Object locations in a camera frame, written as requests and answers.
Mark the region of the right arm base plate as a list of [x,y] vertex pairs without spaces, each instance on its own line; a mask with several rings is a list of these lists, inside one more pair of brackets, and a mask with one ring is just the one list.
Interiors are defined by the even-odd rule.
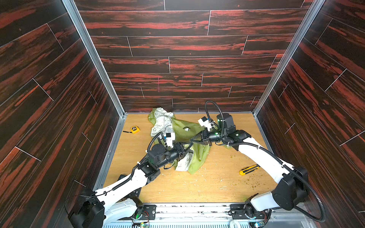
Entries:
[[264,219],[267,220],[270,217],[272,210],[266,209],[263,211],[257,211],[250,204],[231,204],[228,215],[233,219]]

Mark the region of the green jacket with printed lining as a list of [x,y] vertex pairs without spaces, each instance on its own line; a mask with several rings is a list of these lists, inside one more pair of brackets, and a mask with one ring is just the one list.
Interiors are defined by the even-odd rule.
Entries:
[[203,127],[198,123],[177,119],[172,112],[167,112],[161,107],[154,108],[149,114],[148,120],[153,124],[151,137],[159,132],[164,135],[175,133],[176,143],[184,143],[185,148],[190,144],[192,145],[188,154],[175,164],[176,171],[186,171],[193,175],[203,166],[209,154],[210,146],[191,142],[191,138],[200,133],[204,129]]

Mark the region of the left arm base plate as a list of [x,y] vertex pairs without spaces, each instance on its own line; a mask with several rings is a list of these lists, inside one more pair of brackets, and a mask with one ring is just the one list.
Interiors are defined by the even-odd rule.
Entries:
[[155,220],[156,208],[157,206],[154,204],[144,204],[143,206],[139,206],[132,218],[135,220]]

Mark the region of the yellow utility knife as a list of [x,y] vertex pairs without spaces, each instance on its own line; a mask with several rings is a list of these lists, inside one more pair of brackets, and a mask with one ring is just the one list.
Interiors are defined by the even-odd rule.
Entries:
[[248,167],[245,167],[242,170],[240,170],[239,174],[241,176],[244,176],[244,175],[247,175],[249,173],[252,173],[252,172],[258,170],[259,168],[260,168],[260,166],[258,164],[255,164],[253,166],[248,166]]

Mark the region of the yellow tape measure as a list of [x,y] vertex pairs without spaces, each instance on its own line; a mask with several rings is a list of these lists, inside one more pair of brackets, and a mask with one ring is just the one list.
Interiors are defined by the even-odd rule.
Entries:
[[138,126],[132,126],[129,131],[123,131],[124,133],[136,134],[140,132],[140,128]]

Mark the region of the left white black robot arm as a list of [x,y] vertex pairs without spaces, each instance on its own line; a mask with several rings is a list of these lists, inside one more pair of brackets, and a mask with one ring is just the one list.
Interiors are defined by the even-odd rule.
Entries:
[[192,142],[174,142],[172,148],[164,144],[149,145],[145,157],[132,169],[130,175],[93,191],[83,190],[76,198],[68,219],[74,228],[101,228],[112,218],[112,207],[133,191],[154,181],[160,168],[180,161],[190,151]]

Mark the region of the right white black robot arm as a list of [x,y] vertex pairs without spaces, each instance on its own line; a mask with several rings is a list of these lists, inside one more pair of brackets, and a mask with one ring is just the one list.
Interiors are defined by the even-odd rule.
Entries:
[[198,133],[199,144],[212,145],[222,142],[238,152],[248,156],[260,168],[266,171],[276,182],[277,186],[270,192],[251,196],[244,203],[244,213],[250,219],[257,218],[273,208],[292,209],[301,213],[308,213],[298,207],[311,192],[306,169],[295,168],[288,162],[277,157],[262,147],[250,134],[236,129],[233,117],[228,113],[219,114],[217,123],[209,117],[202,117],[198,123],[204,129]]

